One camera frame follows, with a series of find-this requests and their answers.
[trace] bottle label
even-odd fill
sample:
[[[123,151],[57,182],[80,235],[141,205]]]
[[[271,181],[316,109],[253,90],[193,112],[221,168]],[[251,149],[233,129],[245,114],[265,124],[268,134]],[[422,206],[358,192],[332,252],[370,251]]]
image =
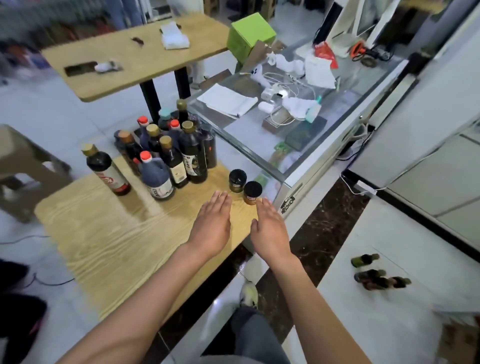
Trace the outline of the bottle label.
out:
[[[200,167],[198,165],[197,156],[187,156],[182,153],[183,164],[185,164],[185,170],[191,176],[200,176]]]
[[[167,198],[173,193],[173,185],[170,178],[161,186],[158,187],[150,187],[148,186],[148,190],[150,194],[154,198]]]
[[[172,171],[175,183],[181,183],[187,178],[187,172],[185,171],[185,165],[183,163],[177,164],[175,167],[170,168],[170,170]]]
[[[120,172],[118,167],[112,163],[110,167],[108,167],[103,172],[95,172],[94,173],[100,177],[100,179],[112,189],[113,192],[122,192],[128,187],[128,182]]]

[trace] phone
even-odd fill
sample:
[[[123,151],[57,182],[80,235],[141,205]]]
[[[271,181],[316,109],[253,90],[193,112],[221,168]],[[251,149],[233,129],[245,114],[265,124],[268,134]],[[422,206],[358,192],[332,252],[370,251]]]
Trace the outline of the phone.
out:
[[[73,66],[67,66],[64,68],[67,77],[79,76],[84,73],[95,72],[95,66],[98,63],[95,61],[79,63]]]

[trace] forearm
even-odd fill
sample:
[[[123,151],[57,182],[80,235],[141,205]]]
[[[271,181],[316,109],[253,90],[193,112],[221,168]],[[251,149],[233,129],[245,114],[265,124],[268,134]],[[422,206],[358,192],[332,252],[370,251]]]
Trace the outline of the forearm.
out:
[[[181,290],[207,258],[188,243],[59,363],[138,363]]]
[[[370,363],[294,255],[271,267],[309,364]]]

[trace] glass countertop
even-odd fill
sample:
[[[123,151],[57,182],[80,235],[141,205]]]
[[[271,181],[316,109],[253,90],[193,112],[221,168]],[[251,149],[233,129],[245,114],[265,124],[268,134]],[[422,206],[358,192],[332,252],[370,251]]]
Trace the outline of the glass countertop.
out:
[[[308,43],[311,44],[311,41],[303,40],[285,48],[281,54],[288,61],[299,59],[295,50]],[[312,100],[322,96],[322,108],[312,123],[295,120],[289,125],[274,126],[269,122],[270,114],[257,108],[258,103],[263,101],[260,96],[264,87],[252,80],[248,74],[240,73],[226,78],[219,84],[244,96],[258,98],[258,103],[245,115],[234,119],[210,109],[196,99],[202,92],[189,99],[189,110],[212,124],[220,137],[283,182],[402,61],[393,57],[388,62],[377,61],[375,68],[367,68],[350,58],[337,57],[336,60],[338,69],[332,72],[335,78],[339,77],[340,80],[338,91],[312,87],[307,84],[305,78],[301,79],[305,85],[286,85],[289,87],[290,96],[298,94],[300,98]],[[289,81],[285,73],[276,66],[271,66],[266,61],[262,65],[264,74],[279,81]],[[280,97],[275,96],[272,101],[280,107]],[[285,120],[283,111],[284,109],[280,108],[278,114],[276,111],[273,112],[275,122],[282,123]],[[221,159],[222,151],[217,149],[217,153]]]

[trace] cabinet door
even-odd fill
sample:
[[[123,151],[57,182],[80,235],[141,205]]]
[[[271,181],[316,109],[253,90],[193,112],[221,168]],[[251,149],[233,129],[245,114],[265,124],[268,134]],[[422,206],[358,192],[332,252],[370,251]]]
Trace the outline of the cabinet door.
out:
[[[450,211],[438,219],[480,250],[480,201]]]
[[[390,185],[390,189],[430,215],[480,196],[480,145],[453,136]]]

